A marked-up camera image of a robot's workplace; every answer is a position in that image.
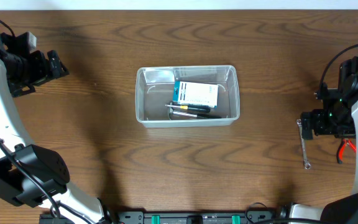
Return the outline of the clear plastic storage container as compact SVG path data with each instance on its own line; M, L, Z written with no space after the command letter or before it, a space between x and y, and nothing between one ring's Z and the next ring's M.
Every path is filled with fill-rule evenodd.
M137 71L135 115L146 128L230 125L240 117L236 69L142 67Z

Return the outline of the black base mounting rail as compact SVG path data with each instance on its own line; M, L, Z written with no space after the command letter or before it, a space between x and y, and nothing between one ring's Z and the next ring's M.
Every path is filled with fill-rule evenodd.
M119 212L117 224L245 224L245 223L320 223L310 218L274 218L268 211L248 213L144 213Z

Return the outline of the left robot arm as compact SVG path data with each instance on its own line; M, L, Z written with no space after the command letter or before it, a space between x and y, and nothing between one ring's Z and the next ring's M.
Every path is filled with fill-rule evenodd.
M49 210L46 223L114 223L101 200L70 180L63 158L35 144L14 99L68 75L56 51L43 53L36 37L0 33L0 199Z

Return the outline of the silver combination wrench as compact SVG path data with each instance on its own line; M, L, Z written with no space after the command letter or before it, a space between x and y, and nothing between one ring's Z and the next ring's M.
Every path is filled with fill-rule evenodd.
M302 156L303 156L303 166L304 166L304 169L311 169L311 164L308 160L307 153L306 153L305 140L303 139L303 136L302 136L303 129L302 129L302 125L301 125L301 119L297 119L296 123L298 125L299 135L300 135L301 151L302 151Z

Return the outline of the black yellow screwdriver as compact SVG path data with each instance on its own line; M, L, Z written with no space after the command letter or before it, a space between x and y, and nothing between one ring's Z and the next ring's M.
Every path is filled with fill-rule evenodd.
M199 113L209 113L211 108L208 106L198 106L198 105L165 105L168 108L172 108L173 110L183 110L183 111L193 111Z

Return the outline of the small black-handled hammer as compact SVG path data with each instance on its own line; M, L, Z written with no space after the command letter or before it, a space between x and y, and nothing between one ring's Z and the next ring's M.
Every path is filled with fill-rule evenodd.
M203 113L187 113L182 111L169 111L169 115L175 116L184 116L189 118L197 118L197 119L221 119L221 116L203 114Z

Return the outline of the red-handled pliers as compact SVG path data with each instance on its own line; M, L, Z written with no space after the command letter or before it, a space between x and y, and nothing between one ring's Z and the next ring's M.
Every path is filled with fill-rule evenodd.
M347 146L349 146L355 153L357 152L356 145L350 139L342 139L336 153L336 160L338 164L342 164L343 153Z

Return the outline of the blue white screw box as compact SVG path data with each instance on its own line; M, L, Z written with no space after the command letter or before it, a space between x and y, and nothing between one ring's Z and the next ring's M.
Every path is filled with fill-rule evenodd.
M219 86L215 84L175 82L173 101L180 105L199 105L215 108L218 105Z

